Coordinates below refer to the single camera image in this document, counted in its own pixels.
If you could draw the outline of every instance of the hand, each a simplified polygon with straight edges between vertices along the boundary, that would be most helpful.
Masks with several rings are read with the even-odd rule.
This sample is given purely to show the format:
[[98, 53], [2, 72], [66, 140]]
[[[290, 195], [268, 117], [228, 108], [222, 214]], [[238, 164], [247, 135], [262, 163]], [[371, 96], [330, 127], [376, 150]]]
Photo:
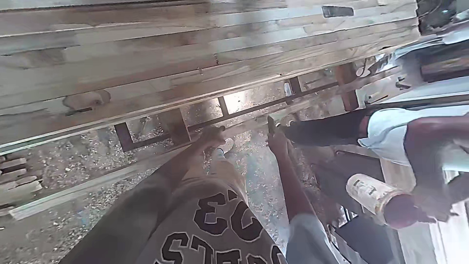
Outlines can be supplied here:
[[216, 127], [209, 126], [204, 128], [200, 138], [197, 140], [204, 147], [218, 147], [219, 145], [225, 144], [225, 138], [222, 132], [225, 130], [224, 126]]
[[430, 217], [447, 222], [451, 213], [451, 200], [443, 189], [417, 185], [412, 191], [416, 206]]
[[278, 157], [288, 157], [287, 149], [287, 137], [280, 130], [277, 130], [275, 134], [267, 134], [267, 142], [270, 148], [270, 151]]

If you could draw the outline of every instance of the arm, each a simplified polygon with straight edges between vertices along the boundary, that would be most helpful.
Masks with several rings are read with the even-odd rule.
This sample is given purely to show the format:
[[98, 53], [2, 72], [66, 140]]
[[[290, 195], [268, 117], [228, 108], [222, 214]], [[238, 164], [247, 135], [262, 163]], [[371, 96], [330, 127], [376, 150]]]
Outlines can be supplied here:
[[290, 222], [287, 262], [290, 264], [338, 264], [324, 227], [304, 193], [303, 184], [296, 176], [292, 161], [288, 156], [287, 138], [283, 133], [276, 132], [268, 134], [267, 141], [279, 165]]
[[296, 215], [303, 213], [315, 215], [316, 213], [303, 191], [303, 184], [296, 176], [293, 164], [288, 157], [287, 138], [281, 132], [269, 134], [267, 138], [269, 148], [277, 158], [279, 165], [288, 220], [291, 221]]
[[441, 149], [453, 140], [469, 139], [469, 116], [423, 117], [407, 125], [404, 149], [416, 178], [413, 194], [429, 215], [446, 221], [451, 200], [445, 184]]
[[208, 127], [196, 142], [163, 164], [148, 178], [162, 177], [168, 182], [171, 190], [174, 190], [189, 171], [192, 160], [197, 155], [202, 153], [206, 148], [216, 147], [225, 143], [221, 135], [224, 130], [224, 126]]

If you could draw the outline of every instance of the black lettering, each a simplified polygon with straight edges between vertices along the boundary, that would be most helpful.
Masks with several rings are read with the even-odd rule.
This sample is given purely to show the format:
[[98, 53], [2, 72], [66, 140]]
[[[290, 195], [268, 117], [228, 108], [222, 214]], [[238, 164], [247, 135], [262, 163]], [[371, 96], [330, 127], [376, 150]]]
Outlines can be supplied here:
[[200, 247], [203, 247], [205, 249], [204, 264], [212, 264], [213, 248], [207, 242], [203, 241], [197, 236], [192, 236], [190, 248], [199, 250]]
[[282, 262], [280, 261], [279, 255], [283, 257], [283, 254], [282, 254], [282, 251], [280, 251], [280, 248], [277, 247], [277, 245], [272, 245], [271, 254], [270, 254], [272, 264], [283, 263], [283, 261]]
[[171, 247], [174, 240], [181, 241], [181, 247], [187, 247], [189, 242], [189, 237], [186, 233], [172, 233], [168, 237], [166, 237], [165, 243], [161, 248], [161, 254], [164, 260], [173, 261], [173, 264], [181, 264], [182, 263], [182, 254], [179, 251], [170, 251], [169, 248]]
[[267, 264], [267, 261], [265, 261], [261, 256], [254, 256], [251, 255], [251, 253], [246, 256], [246, 260], [248, 261], [248, 264]]
[[241, 219], [244, 213], [248, 210], [248, 205], [240, 201], [231, 216], [231, 228], [233, 231], [244, 241], [252, 242], [260, 237], [262, 232], [262, 225], [255, 217], [251, 217], [252, 223], [243, 228]]
[[228, 228], [228, 222], [225, 219], [219, 217], [217, 217], [215, 224], [208, 224], [205, 222], [205, 216], [208, 213], [215, 213], [215, 207], [208, 205], [209, 202], [216, 202], [217, 205], [226, 204], [225, 196], [222, 193], [200, 199], [198, 203], [200, 209], [198, 209], [194, 215], [194, 222], [200, 229], [212, 235], [220, 235], [225, 229]]
[[217, 264], [239, 264], [241, 261], [241, 250], [232, 249], [227, 252], [217, 251]]
[[232, 199], [235, 199], [235, 198], [238, 198], [238, 195], [232, 190], [228, 190], [228, 201], [231, 201]]

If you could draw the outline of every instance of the white shirt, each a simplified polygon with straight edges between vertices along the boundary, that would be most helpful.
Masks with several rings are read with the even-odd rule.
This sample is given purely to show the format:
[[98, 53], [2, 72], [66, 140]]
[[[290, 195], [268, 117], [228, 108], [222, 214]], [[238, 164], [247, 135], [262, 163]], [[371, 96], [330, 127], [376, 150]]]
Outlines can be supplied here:
[[[469, 105], [435, 107], [422, 110], [401, 108], [379, 110], [370, 117], [368, 137], [359, 139], [358, 143], [371, 149], [384, 159], [410, 166], [404, 151], [404, 137], [407, 124], [410, 121], [429, 116], [463, 116], [468, 112]], [[454, 140], [452, 144], [442, 150], [444, 170], [469, 172], [469, 154], [461, 146], [469, 147], [469, 142]]]

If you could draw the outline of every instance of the shoe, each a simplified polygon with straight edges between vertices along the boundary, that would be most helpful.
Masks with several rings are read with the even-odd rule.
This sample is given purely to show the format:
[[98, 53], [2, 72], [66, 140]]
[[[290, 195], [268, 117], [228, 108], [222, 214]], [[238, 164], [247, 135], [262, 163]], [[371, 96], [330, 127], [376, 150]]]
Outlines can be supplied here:
[[228, 151], [230, 151], [233, 148], [234, 144], [235, 144], [235, 141], [233, 139], [225, 139], [225, 144], [220, 145], [217, 148], [221, 149], [223, 151], [223, 154], [226, 154]]

